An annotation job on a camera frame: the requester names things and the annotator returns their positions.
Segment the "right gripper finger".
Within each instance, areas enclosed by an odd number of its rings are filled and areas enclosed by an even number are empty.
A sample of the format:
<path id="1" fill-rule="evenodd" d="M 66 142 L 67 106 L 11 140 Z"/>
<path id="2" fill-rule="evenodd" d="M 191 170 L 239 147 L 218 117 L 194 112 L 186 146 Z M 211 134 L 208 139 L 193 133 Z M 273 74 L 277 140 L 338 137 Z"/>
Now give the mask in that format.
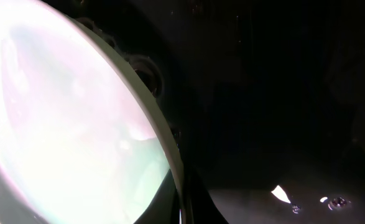
<path id="1" fill-rule="evenodd" d="M 180 202 L 169 170 L 150 205 L 134 224 L 179 224 Z"/>

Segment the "mint green plate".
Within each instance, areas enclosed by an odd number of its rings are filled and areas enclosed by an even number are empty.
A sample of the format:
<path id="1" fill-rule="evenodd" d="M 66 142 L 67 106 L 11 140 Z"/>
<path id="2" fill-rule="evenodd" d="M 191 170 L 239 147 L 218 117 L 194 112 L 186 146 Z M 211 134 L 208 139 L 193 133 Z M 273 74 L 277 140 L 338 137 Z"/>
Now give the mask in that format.
<path id="1" fill-rule="evenodd" d="M 135 223 L 183 166 L 152 82 L 88 18 L 0 1 L 0 223 Z"/>

